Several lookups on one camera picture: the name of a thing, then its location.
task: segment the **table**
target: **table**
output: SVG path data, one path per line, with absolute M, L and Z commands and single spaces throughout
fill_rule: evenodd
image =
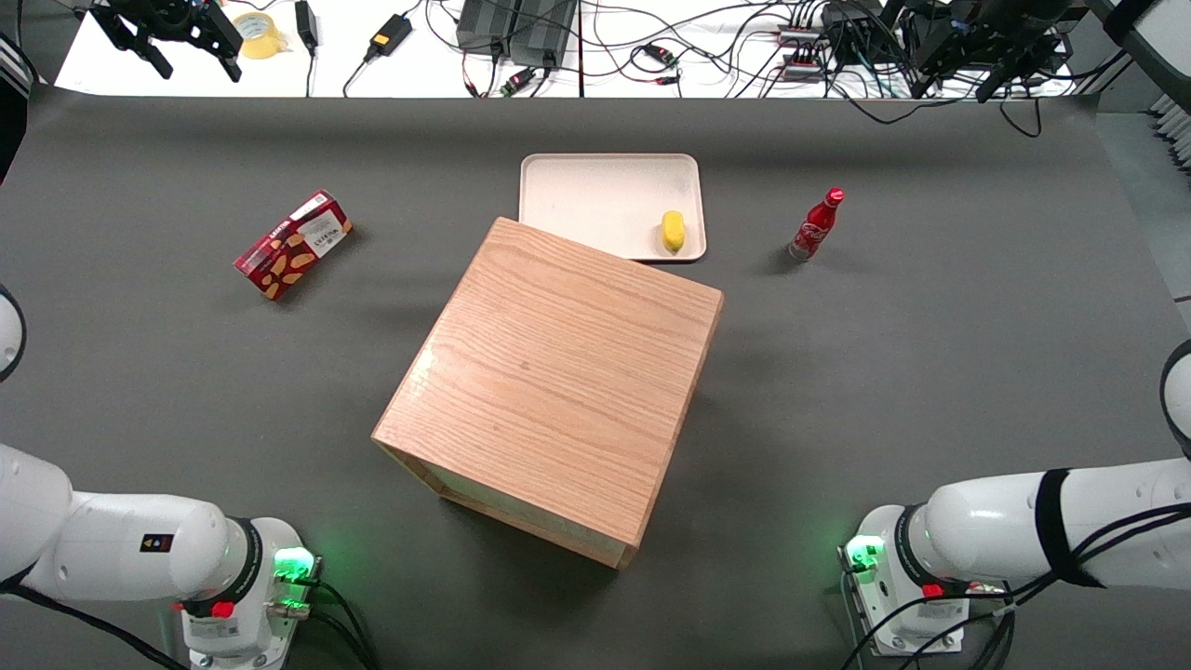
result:
M 888 127 L 831 101 L 675 108 L 38 89 L 0 186 L 31 338 L 2 439 L 80 490 L 283 516 L 385 666 L 413 670 L 833 670 L 852 646 L 834 547 L 873 507 L 1178 453 L 1156 389 L 1186 328 L 1089 101 L 1045 101 L 1037 140 L 991 106 Z M 493 218 L 516 214 L 520 159 L 565 150 L 694 156 L 709 252 L 666 270 L 725 293 L 622 574 L 439 501 L 368 440 Z M 786 271 L 836 184 L 840 224 Z M 318 187 L 356 231 L 268 303 L 231 262 Z M 85 607 L 157 639 L 145 605 Z M 1019 613 L 1009 668 L 1179 666 L 1189 615 L 1177 591 L 1055 587 Z M 6 670 L 149 669 L 19 603 L 0 603 L 0 649 Z M 292 668 L 355 665 L 304 625 Z
M 413 5 L 412 0 L 369 0 L 367 2 L 344 0 L 311 0 L 311 7 L 318 15 L 319 30 L 324 46 L 319 48 L 313 75 L 313 95 L 338 98 L 343 95 L 343 84 L 360 64 L 368 38 L 394 13 L 401 13 Z M 455 44 L 455 24 L 450 14 L 459 14 L 463 0 L 425 0 L 410 13 L 414 32 L 388 58 L 381 58 L 370 64 L 358 80 L 353 83 L 349 94 L 354 98 L 467 98 L 463 88 L 461 68 L 467 68 L 476 86 L 482 90 L 492 71 L 488 56 L 475 55 L 466 60 L 453 49 Z M 279 54 L 266 61 L 251 61 L 241 57 L 244 76 L 239 83 L 231 82 L 223 68 L 212 56 L 186 44 L 160 44 L 162 54 L 174 64 L 175 73 L 170 80 L 162 80 L 148 64 L 131 52 L 120 52 L 112 48 L 107 37 L 89 17 L 79 29 L 74 45 L 62 65 L 55 82 L 56 86 L 83 93 L 102 95 L 186 95 L 186 96 L 255 96 L 288 98 L 303 96 L 306 87 L 308 56 L 298 39 L 294 23 L 293 4 L 289 0 L 270 2 L 268 13 L 274 18 L 279 30 L 288 39 L 292 50 Z M 815 17 L 816 25 L 822 25 L 819 10 L 822 0 L 807 0 L 800 6 Z M 690 17 L 712 12 L 725 6 L 728 11 L 711 13 L 704 18 L 688 21 L 681 26 L 684 38 L 694 42 L 712 52 L 727 50 L 737 33 L 746 26 L 744 38 L 737 52 L 737 64 L 741 71 L 721 71 L 709 61 L 690 54 L 682 58 L 682 86 L 656 86 L 650 81 L 660 76 L 629 69 L 630 74 L 642 81 L 631 81 L 624 76 L 598 76 L 615 73 L 623 67 L 635 45 L 654 37 L 663 37 L 665 26 L 655 19 L 640 13 L 623 11 L 628 6 L 644 10 L 667 21 L 680 21 Z M 788 23 L 791 10 L 781 6 L 766 10 L 756 8 L 746 2 L 725 2 L 724 0 L 625 0 L 609 2 L 607 0 L 585 1 L 582 5 L 585 37 L 597 44 L 603 42 L 622 46 L 600 49 L 588 44 L 585 49 L 584 71 L 586 95 L 590 98 L 675 98 L 680 94 L 687 98 L 723 98 L 737 95 L 756 98 L 762 93 L 773 98 L 821 98 L 827 93 L 822 80 L 806 83 L 779 83 L 768 88 L 763 77 L 749 82 L 752 74 L 767 71 L 778 62 L 779 50 L 775 38 L 765 31 L 777 30 L 781 23 Z M 242 0 L 230 0 L 226 6 L 229 17 L 255 11 Z M 667 48 L 675 48 L 673 42 L 662 42 Z M 573 38 L 570 50 L 563 61 L 567 70 L 551 74 L 549 83 L 538 93 L 545 98 L 579 96 L 579 57 L 578 39 Z M 504 61 L 494 77 L 494 88 L 522 68 L 510 61 Z M 841 74 L 834 83 L 837 89 L 830 92 L 831 98 L 841 98 L 840 89 L 853 98 L 909 96 L 909 87 L 897 76 L 881 77 L 878 82 L 863 68 L 848 67 L 847 74 Z M 965 74 L 981 79 L 977 70 Z M 1059 95 L 1074 88 L 1072 82 L 1048 81 L 1031 88 L 1033 95 Z M 942 96 L 969 95 L 973 84 L 952 81 L 942 92 Z M 1015 88 L 1015 95 L 1023 95 L 1021 87 Z

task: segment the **tape roll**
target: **tape roll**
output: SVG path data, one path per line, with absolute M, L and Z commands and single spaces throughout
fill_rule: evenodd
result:
M 232 21 L 236 32 L 244 38 L 239 52 L 245 58 L 262 60 L 275 56 L 279 51 L 285 51 L 286 38 L 281 37 L 281 31 L 273 23 L 273 17 L 261 12 L 249 12 L 242 14 Z

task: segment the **wood grain surface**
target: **wood grain surface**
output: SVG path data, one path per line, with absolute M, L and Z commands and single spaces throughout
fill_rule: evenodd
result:
M 636 547 L 722 305 L 497 219 L 373 439 Z

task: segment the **green led light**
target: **green led light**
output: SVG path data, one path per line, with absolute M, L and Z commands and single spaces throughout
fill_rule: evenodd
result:
M 856 536 L 843 551 L 848 555 L 853 570 L 867 572 L 877 568 L 877 563 L 885 556 L 885 540 L 874 536 Z
M 314 555 L 304 547 L 278 550 L 273 574 L 282 580 L 306 580 L 314 571 Z

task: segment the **red cardboard box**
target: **red cardboard box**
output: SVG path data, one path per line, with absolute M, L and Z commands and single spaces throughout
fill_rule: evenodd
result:
M 351 232 L 343 207 L 318 190 L 236 259 L 236 269 L 276 300 Z

